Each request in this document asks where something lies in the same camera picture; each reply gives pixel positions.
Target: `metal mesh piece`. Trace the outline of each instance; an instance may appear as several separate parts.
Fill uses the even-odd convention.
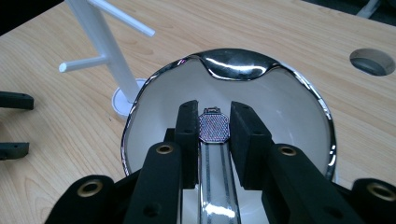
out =
[[[230,137],[229,120],[218,108],[207,108],[199,117],[200,139],[205,143],[224,143]]]

